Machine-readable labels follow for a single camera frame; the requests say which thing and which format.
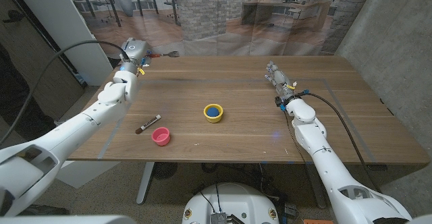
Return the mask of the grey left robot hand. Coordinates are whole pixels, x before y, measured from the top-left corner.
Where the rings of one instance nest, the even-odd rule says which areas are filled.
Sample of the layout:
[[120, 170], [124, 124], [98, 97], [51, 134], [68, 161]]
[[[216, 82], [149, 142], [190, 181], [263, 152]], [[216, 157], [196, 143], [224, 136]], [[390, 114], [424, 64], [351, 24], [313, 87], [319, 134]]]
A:
[[136, 74], [139, 67], [148, 67], [151, 64], [151, 58], [149, 57], [151, 46], [146, 41], [129, 38], [121, 47], [129, 57], [129, 61], [126, 61], [120, 55], [120, 70]]

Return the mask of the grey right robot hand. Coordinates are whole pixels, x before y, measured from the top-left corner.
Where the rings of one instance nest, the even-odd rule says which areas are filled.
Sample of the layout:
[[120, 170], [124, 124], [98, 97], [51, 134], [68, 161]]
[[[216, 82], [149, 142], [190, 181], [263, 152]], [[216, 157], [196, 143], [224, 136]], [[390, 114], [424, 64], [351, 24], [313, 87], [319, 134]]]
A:
[[290, 101], [295, 99], [296, 82], [293, 84], [288, 77], [278, 68], [274, 62], [270, 61], [267, 64], [265, 79], [274, 85], [277, 97], [275, 97], [275, 104], [279, 106], [286, 106]]

